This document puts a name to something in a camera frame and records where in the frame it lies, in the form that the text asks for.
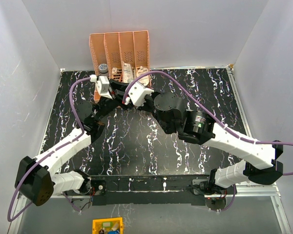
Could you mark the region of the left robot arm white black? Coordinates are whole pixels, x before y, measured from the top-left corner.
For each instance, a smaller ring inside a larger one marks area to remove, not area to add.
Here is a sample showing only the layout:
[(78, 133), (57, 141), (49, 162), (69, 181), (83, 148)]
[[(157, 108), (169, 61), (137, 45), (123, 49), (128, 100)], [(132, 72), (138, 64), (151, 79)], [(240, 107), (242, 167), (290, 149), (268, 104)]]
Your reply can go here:
[[(73, 91), (77, 84), (90, 81), (101, 95), (98, 103), (87, 100), (74, 101)], [(53, 194), (74, 191), (81, 195), (90, 193), (91, 177), (74, 170), (60, 174), (58, 170), (79, 151), (94, 143), (102, 134), (105, 124), (101, 119), (119, 106), (128, 107), (126, 93), (128, 83), (109, 80), (104, 76), (91, 75), (76, 81), (70, 88), (69, 100), (76, 127), (69, 135), (47, 151), (30, 158), (24, 157), (19, 164), (15, 192), (21, 193), (36, 206), (41, 206)]]

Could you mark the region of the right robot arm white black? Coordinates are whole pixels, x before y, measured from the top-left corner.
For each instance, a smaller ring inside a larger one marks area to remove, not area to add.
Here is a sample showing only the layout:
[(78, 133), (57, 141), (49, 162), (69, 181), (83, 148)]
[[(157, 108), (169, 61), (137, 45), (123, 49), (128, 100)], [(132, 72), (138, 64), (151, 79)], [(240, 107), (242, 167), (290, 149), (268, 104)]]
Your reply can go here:
[(180, 140), (216, 148), (240, 158), (223, 169), (213, 169), (206, 181), (194, 185), (200, 194), (212, 195), (241, 182), (271, 185), (283, 175), (283, 163), (277, 159), (283, 147), (254, 144), (244, 134), (226, 130), (204, 111), (186, 109), (185, 101), (172, 93), (145, 95), (139, 110), (150, 112), (166, 134), (176, 133)]

